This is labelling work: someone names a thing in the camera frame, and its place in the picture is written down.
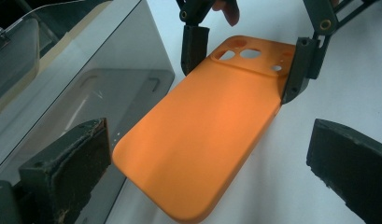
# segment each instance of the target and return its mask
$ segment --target screw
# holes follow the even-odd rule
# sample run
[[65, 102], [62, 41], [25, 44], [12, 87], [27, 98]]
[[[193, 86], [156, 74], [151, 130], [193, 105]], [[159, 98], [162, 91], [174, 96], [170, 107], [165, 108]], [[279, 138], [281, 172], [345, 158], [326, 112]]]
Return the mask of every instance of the screw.
[[188, 14], [187, 14], [186, 11], [181, 11], [181, 18], [182, 18], [182, 19], [187, 18], [187, 16], [188, 16]]
[[324, 20], [319, 24], [319, 29], [325, 31], [331, 28], [331, 21], [330, 20]]

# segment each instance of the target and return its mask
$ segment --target hand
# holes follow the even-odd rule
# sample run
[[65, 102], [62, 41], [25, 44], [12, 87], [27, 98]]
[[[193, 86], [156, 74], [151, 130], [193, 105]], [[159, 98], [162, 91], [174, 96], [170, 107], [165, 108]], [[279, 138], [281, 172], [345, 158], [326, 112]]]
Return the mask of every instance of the hand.
[[214, 11], [222, 10], [226, 21], [231, 26], [234, 26], [239, 22], [240, 11], [236, 0], [216, 0], [212, 8]]

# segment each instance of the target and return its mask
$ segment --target orange phone case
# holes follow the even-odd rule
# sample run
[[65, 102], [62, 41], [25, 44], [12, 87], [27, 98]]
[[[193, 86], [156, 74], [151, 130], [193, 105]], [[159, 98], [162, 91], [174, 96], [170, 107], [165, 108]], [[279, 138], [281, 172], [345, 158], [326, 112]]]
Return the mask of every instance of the orange phone case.
[[114, 163], [174, 220], [202, 221], [278, 112], [294, 50], [227, 39], [121, 138]]

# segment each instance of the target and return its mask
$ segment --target white table surface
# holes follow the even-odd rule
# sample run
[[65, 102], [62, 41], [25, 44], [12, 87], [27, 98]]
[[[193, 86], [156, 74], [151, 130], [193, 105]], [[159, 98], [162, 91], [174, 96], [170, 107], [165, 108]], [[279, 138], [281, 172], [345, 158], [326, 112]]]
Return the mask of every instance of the white table surface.
[[[148, 0], [176, 72], [183, 23], [175, 0]], [[295, 44], [311, 36], [301, 0], [238, 0], [240, 22], [231, 27], [220, 12], [209, 27], [208, 52], [232, 35]], [[315, 119], [345, 124], [382, 143], [382, 0], [338, 31], [317, 80], [283, 105], [219, 204], [204, 223], [364, 223], [306, 165]], [[107, 223], [175, 223], [137, 187], [127, 182]]]

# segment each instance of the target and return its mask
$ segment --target black mechanical arm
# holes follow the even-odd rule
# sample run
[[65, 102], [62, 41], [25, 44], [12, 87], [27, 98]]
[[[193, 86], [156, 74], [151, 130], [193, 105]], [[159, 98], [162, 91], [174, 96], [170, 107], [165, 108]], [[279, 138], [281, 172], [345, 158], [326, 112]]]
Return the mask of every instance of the black mechanical arm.
[[[331, 0], [304, 0], [315, 32], [312, 38], [298, 38], [281, 104], [286, 104], [301, 94], [310, 78], [318, 78], [332, 35], [378, 0], [361, 0], [359, 7], [342, 20], [338, 20], [337, 13], [352, 1], [343, 0], [337, 6], [333, 6]], [[185, 75], [206, 56], [209, 29], [200, 27], [199, 23], [203, 21], [214, 2], [215, 0], [177, 0], [180, 7], [179, 17], [186, 23], [181, 54], [181, 67]]]

